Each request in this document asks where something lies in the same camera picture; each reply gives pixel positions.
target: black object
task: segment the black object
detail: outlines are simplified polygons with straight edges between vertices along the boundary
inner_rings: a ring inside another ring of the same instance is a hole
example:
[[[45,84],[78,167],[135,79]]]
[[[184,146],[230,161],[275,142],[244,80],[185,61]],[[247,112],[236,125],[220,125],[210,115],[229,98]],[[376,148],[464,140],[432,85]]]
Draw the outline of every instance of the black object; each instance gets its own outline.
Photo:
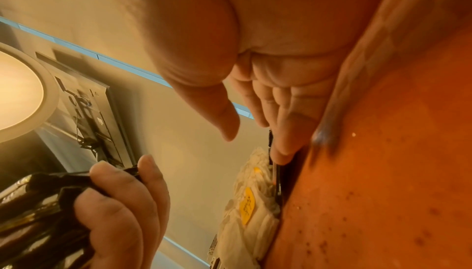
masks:
[[[137,167],[126,169],[140,180]],[[75,199],[97,188],[89,173],[32,174],[0,193],[0,268],[86,269],[90,231],[74,215]]]

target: yellow label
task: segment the yellow label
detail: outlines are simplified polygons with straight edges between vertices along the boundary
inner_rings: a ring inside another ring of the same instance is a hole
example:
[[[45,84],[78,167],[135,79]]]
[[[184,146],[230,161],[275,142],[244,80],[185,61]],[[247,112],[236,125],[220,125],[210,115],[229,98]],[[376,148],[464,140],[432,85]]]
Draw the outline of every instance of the yellow label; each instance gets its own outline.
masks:
[[[261,171],[261,169],[258,168],[257,166],[254,168],[254,172],[255,172],[256,174],[257,174],[257,173],[261,174],[261,176],[264,175],[264,173]]]
[[[244,191],[244,200],[239,203],[239,212],[241,213],[241,221],[243,225],[246,225],[251,219],[252,212],[256,206],[256,200],[251,188],[246,187]]]

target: white wall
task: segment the white wall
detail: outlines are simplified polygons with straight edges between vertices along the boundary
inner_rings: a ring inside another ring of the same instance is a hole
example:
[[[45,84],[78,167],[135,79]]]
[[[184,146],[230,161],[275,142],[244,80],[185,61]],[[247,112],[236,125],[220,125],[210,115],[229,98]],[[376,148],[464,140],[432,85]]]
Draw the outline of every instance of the white wall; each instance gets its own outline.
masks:
[[[112,0],[0,0],[0,14],[157,72]],[[238,137],[226,143],[172,89],[24,31],[14,30],[14,36],[30,56],[39,51],[54,58],[59,52],[77,70],[113,88],[133,150],[153,154],[168,182],[172,208],[166,236],[205,259],[236,173],[255,147],[267,146],[268,131],[241,117]],[[229,94],[242,104],[233,90]]]

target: light fixture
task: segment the light fixture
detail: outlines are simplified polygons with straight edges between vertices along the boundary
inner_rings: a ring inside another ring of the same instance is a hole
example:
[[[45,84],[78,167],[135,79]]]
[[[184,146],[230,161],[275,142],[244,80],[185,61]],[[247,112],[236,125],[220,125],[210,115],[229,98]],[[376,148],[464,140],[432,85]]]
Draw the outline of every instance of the light fixture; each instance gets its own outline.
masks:
[[[0,143],[39,127],[58,103],[58,86],[48,70],[0,43]]]

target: hand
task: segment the hand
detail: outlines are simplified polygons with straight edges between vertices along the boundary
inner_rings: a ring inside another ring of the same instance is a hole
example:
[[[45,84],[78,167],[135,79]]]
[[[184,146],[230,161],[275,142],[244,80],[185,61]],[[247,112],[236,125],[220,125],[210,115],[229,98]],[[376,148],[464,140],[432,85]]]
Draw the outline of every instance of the hand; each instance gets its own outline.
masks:
[[[381,0],[118,0],[159,73],[227,140],[230,76],[288,163],[310,141],[341,63]]]
[[[75,201],[77,219],[90,229],[95,250],[91,268],[148,269],[169,221],[166,182],[150,155],[139,159],[140,183],[106,162],[92,166],[94,184],[111,197],[89,188]]]

